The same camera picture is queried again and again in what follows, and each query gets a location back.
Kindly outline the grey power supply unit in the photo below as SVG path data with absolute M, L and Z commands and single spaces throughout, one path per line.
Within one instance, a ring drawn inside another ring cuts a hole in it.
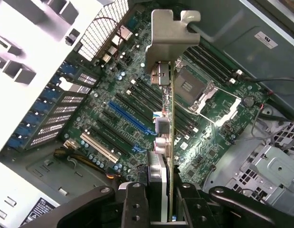
M 59 206 L 0 162 L 0 228 L 18 228 Z

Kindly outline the coin cell battery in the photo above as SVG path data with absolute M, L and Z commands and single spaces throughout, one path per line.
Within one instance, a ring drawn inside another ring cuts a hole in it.
M 251 108 L 254 106 L 255 100 L 253 96 L 244 97 L 242 100 L 242 104 L 245 107 Z

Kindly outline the green motherboard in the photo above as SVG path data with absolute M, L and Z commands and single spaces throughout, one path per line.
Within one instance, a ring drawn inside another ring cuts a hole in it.
M 161 89 L 150 83 L 143 69 L 144 50 L 151 41 L 151 11 L 134 13 L 125 26 L 134 32 L 133 40 L 123 44 L 115 58 L 102 64 L 103 77 L 65 126 L 60 138 L 73 147 L 71 156 L 76 161 L 91 165 L 109 179 L 119 176 L 126 181 L 136 181 L 140 167 L 146 166 L 148 152 L 154 149 L 153 115 L 162 110 L 162 101 Z M 222 127 L 216 127 L 190 113 L 191 105 L 175 94 L 174 163 L 184 181 L 201 183 L 252 122 L 268 97 L 260 85 L 239 80 L 241 69 L 204 39 L 198 46 L 188 48 L 175 65 L 176 77 L 185 68 L 207 85 L 214 82 L 215 86 L 242 100 L 247 96 L 255 100 L 251 108 L 241 102 L 236 116 Z M 110 108 L 110 101 L 147 127 L 151 134 L 144 134 Z M 201 113 L 216 121 L 229 112 L 234 101 L 234 97 L 218 90 Z M 80 138 L 82 133 L 89 134 L 118 155 L 119 161 L 116 164 L 109 161 Z

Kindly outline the blue expansion slot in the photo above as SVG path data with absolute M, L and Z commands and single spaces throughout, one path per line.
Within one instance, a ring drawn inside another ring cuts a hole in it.
M 149 135 L 151 132 L 148 130 L 147 127 L 145 127 L 143 124 L 139 123 L 133 116 L 128 114 L 125 110 L 123 110 L 120 106 L 118 106 L 116 103 L 110 101 L 108 103 L 109 107 L 115 110 L 119 115 L 121 115 L 123 118 L 125 118 L 127 121 L 132 123 L 134 126 L 136 126 L 139 130 L 141 130 L 144 134 Z

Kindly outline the metal disk bay cage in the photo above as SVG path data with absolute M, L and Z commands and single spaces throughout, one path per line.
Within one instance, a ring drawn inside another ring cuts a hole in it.
M 249 124 L 203 181 L 223 186 L 294 214 L 294 123 Z

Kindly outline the CPU socket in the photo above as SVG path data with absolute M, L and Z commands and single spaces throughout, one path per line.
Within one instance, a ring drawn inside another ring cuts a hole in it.
M 194 102 L 203 94 L 207 83 L 195 77 L 190 71 L 182 68 L 175 79 L 174 92 L 188 105 Z

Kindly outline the white PCI slot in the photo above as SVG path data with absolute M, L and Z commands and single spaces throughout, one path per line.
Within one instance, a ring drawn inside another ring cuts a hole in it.
M 110 150 L 108 150 L 105 146 L 103 146 L 99 141 L 94 139 L 92 136 L 90 136 L 87 133 L 82 133 L 80 135 L 80 138 L 84 140 L 86 143 L 88 143 L 90 146 L 92 146 L 94 149 L 99 151 L 104 157 L 106 157 L 109 161 L 116 164 L 119 161 L 119 156 L 112 153 Z

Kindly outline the grey parts rack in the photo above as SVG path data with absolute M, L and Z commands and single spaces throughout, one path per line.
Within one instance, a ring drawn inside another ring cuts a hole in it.
M 0 73 L 29 85 L 57 42 L 75 43 L 78 15 L 71 0 L 0 0 Z

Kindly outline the open black PC case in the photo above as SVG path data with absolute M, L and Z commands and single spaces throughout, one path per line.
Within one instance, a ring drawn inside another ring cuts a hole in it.
M 56 51 L 46 53 L 48 62 L 37 62 L 29 85 L 0 73 L 0 162 L 59 206 L 96 187 L 120 189 L 139 181 L 109 179 L 72 158 L 73 147 L 60 138 L 103 77 L 102 64 L 133 40 L 125 25 L 136 12 L 172 10 L 174 20 L 180 20 L 181 11 L 198 11 L 201 19 L 189 23 L 188 31 L 200 35 L 199 44 L 204 39 L 233 61 L 242 71 L 239 80 L 258 84 L 267 94 L 250 124 L 294 123 L 294 0 L 71 2 L 79 12 L 71 26 L 80 33 L 75 43 L 57 42 Z M 282 228 L 294 228 L 294 214 L 273 208 L 283 214 Z M 186 228 L 173 211 L 170 222 L 150 222 L 150 228 Z

